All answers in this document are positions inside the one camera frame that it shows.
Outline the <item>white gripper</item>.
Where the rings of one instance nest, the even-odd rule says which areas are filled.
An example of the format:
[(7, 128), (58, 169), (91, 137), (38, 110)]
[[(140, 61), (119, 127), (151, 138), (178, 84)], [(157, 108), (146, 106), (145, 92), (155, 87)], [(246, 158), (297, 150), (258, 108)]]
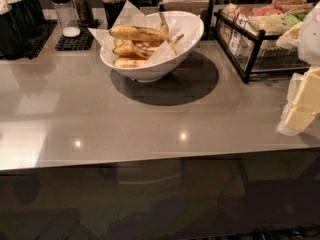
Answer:
[[(278, 47), (296, 47), (298, 58), (310, 66), (320, 66), (320, 2), (303, 22), (295, 24), (276, 41)], [(286, 136), (304, 132), (320, 113), (320, 68), (311, 67), (306, 73), (294, 73), (288, 86), (277, 131)]]

